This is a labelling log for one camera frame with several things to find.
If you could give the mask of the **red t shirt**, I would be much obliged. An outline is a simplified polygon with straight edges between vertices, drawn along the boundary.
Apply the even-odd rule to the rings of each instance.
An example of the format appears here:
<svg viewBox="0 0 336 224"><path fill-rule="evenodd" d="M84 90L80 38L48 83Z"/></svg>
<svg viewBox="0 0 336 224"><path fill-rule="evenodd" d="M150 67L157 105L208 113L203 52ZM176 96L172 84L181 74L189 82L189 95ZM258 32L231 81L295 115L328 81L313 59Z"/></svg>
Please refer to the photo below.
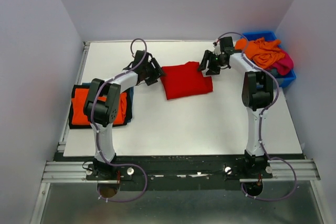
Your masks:
<svg viewBox="0 0 336 224"><path fill-rule="evenodd" d="M165 75L161 82L167 100L213 92L212 77L205 77L197 71L199 66L198 62L189 61L183 65L162 67Z"/></svg>

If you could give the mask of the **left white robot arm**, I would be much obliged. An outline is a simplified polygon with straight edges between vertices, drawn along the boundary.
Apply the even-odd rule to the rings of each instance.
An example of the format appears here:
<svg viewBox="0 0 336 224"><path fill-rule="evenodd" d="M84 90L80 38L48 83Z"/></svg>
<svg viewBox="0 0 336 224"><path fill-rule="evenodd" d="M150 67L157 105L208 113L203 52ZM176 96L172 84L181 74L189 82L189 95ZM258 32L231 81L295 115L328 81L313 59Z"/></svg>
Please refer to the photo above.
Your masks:
<svg viewBox="0 0 336 224"><path fill-rule="evenodd" d="M121 93L142 81L150 86L164 75L151 53L138 50L133 61L120 74L108 80L95 78L91 81L83 113L88 118L95 139L93 175L112 179L117 173L117 165L112 163L116 158L112 128L119 112Z"/></svg>

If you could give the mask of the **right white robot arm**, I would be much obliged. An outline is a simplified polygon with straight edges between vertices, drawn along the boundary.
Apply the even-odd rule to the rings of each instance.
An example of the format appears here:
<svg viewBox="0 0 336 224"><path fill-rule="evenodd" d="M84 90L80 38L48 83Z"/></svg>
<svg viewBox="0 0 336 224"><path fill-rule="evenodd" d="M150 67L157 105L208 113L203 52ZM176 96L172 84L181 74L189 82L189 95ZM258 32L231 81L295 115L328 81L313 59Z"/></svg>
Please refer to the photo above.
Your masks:
<svg viewBox="0 0 336 224"><path fill-rule="evenodd" d="M274 79L249 60L242 49L236 49L231 36L221 37L213 45L213 51L204 52L197 71L207 70L207 76L214 76L219 75L222 69L233 68L244 75L241 100L247 109L248 140L241 171L252 178L267 166L261 139L262 120L275 99Z"/></svg>

